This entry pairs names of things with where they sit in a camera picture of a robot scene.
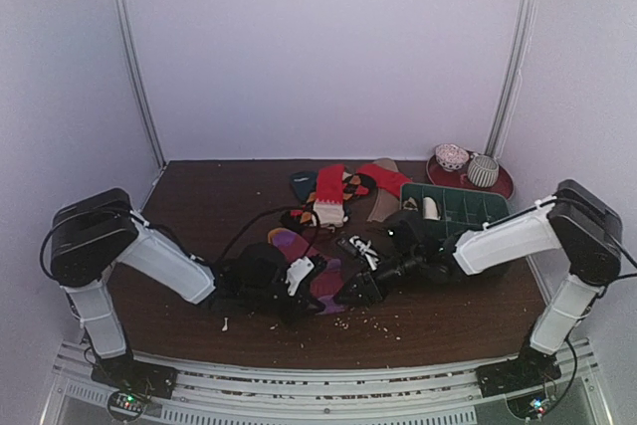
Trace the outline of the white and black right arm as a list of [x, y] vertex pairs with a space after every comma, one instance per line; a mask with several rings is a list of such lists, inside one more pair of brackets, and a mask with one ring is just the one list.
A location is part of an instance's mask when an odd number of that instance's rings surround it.
[[381, 224], [392, 255], [371, 258], [335, 296], [345, 305], [383, 301], [393, 284], [420, 276], [435, 284], [485, 276], [517, 259], [560, 251], [568, 272], [535, 321], [530, 348], [516, 358], [511, 379], [533, 385], [548, 370], [547, 355], [562, 346], [601, 292], [617, 281], [626, 258], [619, 214], [574, 180], [533, 206], [498, 218], [485, 200], [458, 192], [451, 209], [445, 192], [405, 197]]

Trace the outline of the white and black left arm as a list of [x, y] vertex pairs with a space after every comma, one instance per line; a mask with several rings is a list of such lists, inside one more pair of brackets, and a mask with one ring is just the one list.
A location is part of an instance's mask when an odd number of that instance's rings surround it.
[[143, 369], [129, 342], [104, 279], [124, 264], [172, 290], [184, 301], [276, 312], [285, 323], [317, 315], [324, 303], [312, 292], [325, 270], [319, 255], [289, 260], [266, 242], [248, 245], [214, 262], [188, 252], [165, 226], [133, 210], [129, 195], [112, 188], [59, 210], [39, 253], [43, 273], [73, 305], [106, 375], [122, 389], [136, 387]]

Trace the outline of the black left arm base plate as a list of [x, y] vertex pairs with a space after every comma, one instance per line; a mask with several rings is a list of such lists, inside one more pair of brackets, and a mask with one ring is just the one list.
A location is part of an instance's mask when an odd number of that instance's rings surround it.
[[98, 357], [91, 378], [124, 393], [170, 399], [177, 374], [174, 367], [140, 361], [131, 354], [124, 354], [107, 359]]

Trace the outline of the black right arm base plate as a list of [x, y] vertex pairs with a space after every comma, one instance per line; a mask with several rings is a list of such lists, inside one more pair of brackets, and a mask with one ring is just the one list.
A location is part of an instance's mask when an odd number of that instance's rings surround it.
[[476, 376], [482, 396], [491, 397], [540, 386], [546, 379], [560, 379], [561, 370], [555, 355], [525, 349], [514, 359], [479, 366]]

